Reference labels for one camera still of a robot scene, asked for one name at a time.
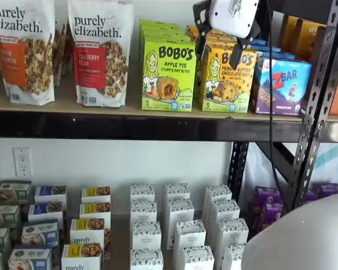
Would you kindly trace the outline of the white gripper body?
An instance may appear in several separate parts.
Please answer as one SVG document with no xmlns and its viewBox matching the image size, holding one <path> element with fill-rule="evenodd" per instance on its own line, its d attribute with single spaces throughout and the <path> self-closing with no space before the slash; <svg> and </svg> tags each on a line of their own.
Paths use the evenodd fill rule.
<svg viewBox="0 0 338 270">
<path fill-rule="evenodd" d="M 258 3 L 255 0 L 213 0 L 208 12 L 209 24 L 225 34 L 245 38 L 252 28 Z"/>
</svg>

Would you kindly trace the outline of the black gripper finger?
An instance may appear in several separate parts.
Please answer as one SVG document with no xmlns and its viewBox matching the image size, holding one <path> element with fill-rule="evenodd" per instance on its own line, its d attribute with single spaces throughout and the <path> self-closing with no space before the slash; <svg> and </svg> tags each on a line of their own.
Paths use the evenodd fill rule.
<svg viewBox="0 0 338 270">
<path fill-rule="evenodd" d="M 206 36 L 212 27 L 209 22 L 209 10 L 211 1 L 201 1 L 193 5 L 194 22 L 198 29 L 198 39 L 196 41 L 195 52 L 199 59 L 202 59 L 206 45 Z"/>
<path fill-rule="evenodd" d="M 241 60 L 243 50 L 247 49 L 252 41 L 260 34 L 260 26 L 256 20 L 253 21 L 248 36 L 237 38 L 237 44 L 233 47 L 230 55 L 230 66 L 235 70 Z"/>
</svg>

